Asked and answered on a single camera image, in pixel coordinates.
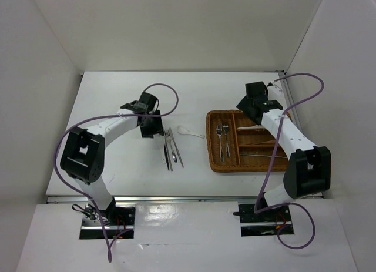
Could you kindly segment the white ceramic spoon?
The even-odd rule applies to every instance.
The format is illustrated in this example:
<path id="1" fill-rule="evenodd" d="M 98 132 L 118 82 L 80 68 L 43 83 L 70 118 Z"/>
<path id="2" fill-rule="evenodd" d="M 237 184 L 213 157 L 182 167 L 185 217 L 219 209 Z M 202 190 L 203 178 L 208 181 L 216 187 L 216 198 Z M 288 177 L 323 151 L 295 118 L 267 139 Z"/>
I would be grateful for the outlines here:
<path id="1" fill-rule="evenodd" d="M 161 160 L 162 160 L 162 163 L 166 164 L 166 156 L 165 156 L 165 139 L 163 136 L 159 136 L 157 138 L 157 146 L 159 148 L 159 151 L 160 151 L 160 155 L 161 155 Z"/>
<path id="2" fill-rule="evenodd" d="M 242 126 L 242 127 L 237 127 L 236 130 L 256 130 L 256 129 L 264 129 L 264 127 L 262 127 L 260 125 Z"/>
<path id="3" fill-rule="evenodd" d="M 201 138 L 201 139 L 204 139 L 204 138 L 205 138 L 205 135 L 203 135 L 203 134 L 199 134 L 199 133 L 194 132 L 194 131 L 191 131 L 191 130 L 189 130 L 188 128 L 182 126 L 182 125 L 178 125 L 178 126 L 177 126 L 177 132 L 178 132 L 178 134 L 180 134 L 180 135 L 195 136 L 195 137 L 199 137 L 199 138 Z"/>

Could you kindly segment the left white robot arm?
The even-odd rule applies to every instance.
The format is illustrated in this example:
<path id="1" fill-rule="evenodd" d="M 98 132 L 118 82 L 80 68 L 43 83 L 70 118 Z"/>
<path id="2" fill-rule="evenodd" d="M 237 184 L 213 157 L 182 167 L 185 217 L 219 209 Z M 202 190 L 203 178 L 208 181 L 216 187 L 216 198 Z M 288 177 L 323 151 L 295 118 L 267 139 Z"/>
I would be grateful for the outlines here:
<path id="1" fill-rule="evenodd" d="M 158 109 L 159 100 L 143 92 L 138 100 L 120 107 L 116 116 L 91 127 L 74 127 L 68 134 L 60 167 L 78 184 L 79 193 L 96 209 L 95 217 L 102 224 L 111 224 L 124 215 L 116 206 L 102 178 L 105 150 L 126 132 L 139 128 L 142 138 L 154 139 L 163 131 Z"/>

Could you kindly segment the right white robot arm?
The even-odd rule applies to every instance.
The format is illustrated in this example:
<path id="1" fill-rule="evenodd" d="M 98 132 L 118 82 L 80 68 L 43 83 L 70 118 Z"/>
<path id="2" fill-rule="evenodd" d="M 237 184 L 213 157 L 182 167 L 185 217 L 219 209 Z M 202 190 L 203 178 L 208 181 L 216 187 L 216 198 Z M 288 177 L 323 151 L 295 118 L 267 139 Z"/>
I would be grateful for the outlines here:
<path id="1" fill-rule="evenodd" d="M 257 205 L 256 213 L 262 220 L 270 220 L 278 206 L 330 188 L 331 153 L 327 147 L 318 147 L 303 135 L 283 106 L 268 98 L 263 82 L 248 83 L 245 88 L 246 96 L 237 108 L 269 131 L 288 158 L 282 184 L 267 192 L 263 190 L 265 185 L 261 187 L 264 201 Z"/>

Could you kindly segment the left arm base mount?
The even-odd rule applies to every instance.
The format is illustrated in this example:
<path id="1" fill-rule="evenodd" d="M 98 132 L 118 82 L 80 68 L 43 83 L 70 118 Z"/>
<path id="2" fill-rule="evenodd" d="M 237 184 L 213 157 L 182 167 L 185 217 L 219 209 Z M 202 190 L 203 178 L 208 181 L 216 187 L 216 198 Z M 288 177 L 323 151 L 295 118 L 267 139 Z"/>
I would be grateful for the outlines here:
<path id="1" fill-rule="evenodd" d="M 79 235 L 81 240 L 104 239 L 99 215 L 91 205 L 88 204 L 85 207 L 82 207 L 78 204 L 73 204 L 72 210 L 82 214 Z M 135 207 L 121 207 L 120 215 L 117 215 L 114 219 L 110 220 L 103 217 L 107 237 L 112 239 L 122 231 L 125 231 L 119 236 L 120 239 L 134 238 L 135 214 Z"/>

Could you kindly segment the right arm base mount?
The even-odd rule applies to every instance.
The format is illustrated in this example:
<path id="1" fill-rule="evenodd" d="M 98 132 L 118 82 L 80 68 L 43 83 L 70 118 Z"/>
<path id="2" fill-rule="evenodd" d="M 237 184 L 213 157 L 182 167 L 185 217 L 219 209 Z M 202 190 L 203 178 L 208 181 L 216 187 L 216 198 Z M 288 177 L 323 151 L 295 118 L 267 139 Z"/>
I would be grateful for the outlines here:
<path id="1" fill-rule="evenodd" d="M 254 212 L 254 204 L 239 204 L 238 211 L 233 213 L 240 220 L 242 237 L 276 236 L 294 234 L 291 214 L 288 207 L 272 209 L 259 214 Z"/>

